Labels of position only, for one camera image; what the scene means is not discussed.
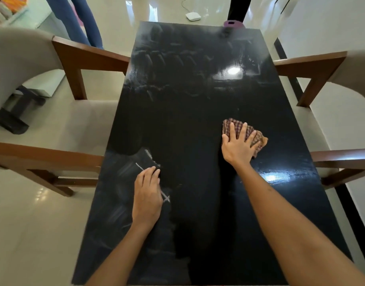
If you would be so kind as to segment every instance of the forearm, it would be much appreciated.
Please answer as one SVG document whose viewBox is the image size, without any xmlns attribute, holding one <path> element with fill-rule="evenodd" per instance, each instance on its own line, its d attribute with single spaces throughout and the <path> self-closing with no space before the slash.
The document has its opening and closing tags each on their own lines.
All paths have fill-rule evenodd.
<svg viewBox="0 0 365 286">
<path fill-rule="evenodd" d="M 91 276 L 86 286 L 126 285 L 149 231 L 147 226 L 132 224 L 127 235 Z"/>
<path fill-rule="evenodd" d="M 290 285 L 365 284 L 365 276 L 252 167 L 236 168 Z"/>
</svg>

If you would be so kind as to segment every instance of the person's right hand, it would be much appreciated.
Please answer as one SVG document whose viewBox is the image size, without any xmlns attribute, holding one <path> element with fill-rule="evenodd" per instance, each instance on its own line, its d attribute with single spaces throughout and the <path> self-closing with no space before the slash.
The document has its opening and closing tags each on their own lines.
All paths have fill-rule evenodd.
<svg viewBox="0 0 365 286">
<path fill-rule="evenodd" d="M 252 141 L 256 135 L 256 130 L 254 130 L 248 139 L 245 141 L 246 137 L 247 123 L 245 122 L 242 126 L 241 132 L 239 133 L 239 138 L 236 138 L 234 123 L 230 124 L 230 139 L 226 134 L 222 135 L 222 154 L 224 159 L 230 163 L 236 170 L 238 167 L 247 165 L 255 153 L 255 150 L 261 144 L 257 142 L 251 146 Z"/>
<path fill-rule="evenodd" d="M 132 225 L 152 230 L 161 213 L 163 198 L 160 190 L 160 169 L 150 167 L 138 174 L 135 181 Z"/>
</svg>

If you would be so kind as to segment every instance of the plaid rag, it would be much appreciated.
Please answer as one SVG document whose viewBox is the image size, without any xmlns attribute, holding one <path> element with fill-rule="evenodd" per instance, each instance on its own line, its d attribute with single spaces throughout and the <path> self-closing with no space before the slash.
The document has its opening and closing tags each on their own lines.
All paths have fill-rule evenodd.
<svg viewBox="0 0 365 286">
<path fill-rule="evenodd" d="M 239 133 L 241 132 L 243 122 L 239 120 L 235 120 L 232 118 L 225 119 L 222 124 L 222 133 L 226 134 L 230 138 L 230 124 L 234 123 L 235 127 L 235 136 L 239 137 Z M 250 134 L 253 132 L 254 128 L 250 125 L 247 126 L 246 129 L 246 137 L 245 140 L 250 136 Z M 256 157 L 257 153 L 261 151 L 261 149 L 267 144 L 268 138 L 264 137 L 263 134 L 257 130 L 256 135 L 252 141 L 252 146 L 256 144 L 257 142 L 261 141 L 261 145 L 258 146 L 258 148 L 255 150 L 255 153 L 253 154 L 253 157 Z"/>
</svg>

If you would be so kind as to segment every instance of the black table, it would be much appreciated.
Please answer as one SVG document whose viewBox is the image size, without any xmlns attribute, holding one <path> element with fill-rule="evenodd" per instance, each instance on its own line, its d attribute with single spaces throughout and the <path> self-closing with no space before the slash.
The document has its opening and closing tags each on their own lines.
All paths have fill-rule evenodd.
<svg viewBox="0 0 365 286">
<path fill-rule="evenodd" d="M 229 117 L 269 138 L 252 166 L 350 257 L 261 32 L 142 22 L 74 284 L 84 284 L 128 231 L 137 164 L 156 163 L 171 203 L 129 284 L 287 283 L 240 178 L 223 160 Z"/>
</svg>

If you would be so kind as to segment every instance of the person's left hand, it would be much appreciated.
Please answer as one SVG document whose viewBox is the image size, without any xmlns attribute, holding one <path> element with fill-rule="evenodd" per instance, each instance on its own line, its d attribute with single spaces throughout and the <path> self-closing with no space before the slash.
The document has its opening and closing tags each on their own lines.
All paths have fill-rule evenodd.
<svg viewBox="0 0 365 286">
<path fill-rule="evenodd" d="M 152 230 L 161 213 L 163 198 L 160 190 L 160 169 L 150 167 L 138 174 L 135 181 L 132 224 Z"/>
</svg>

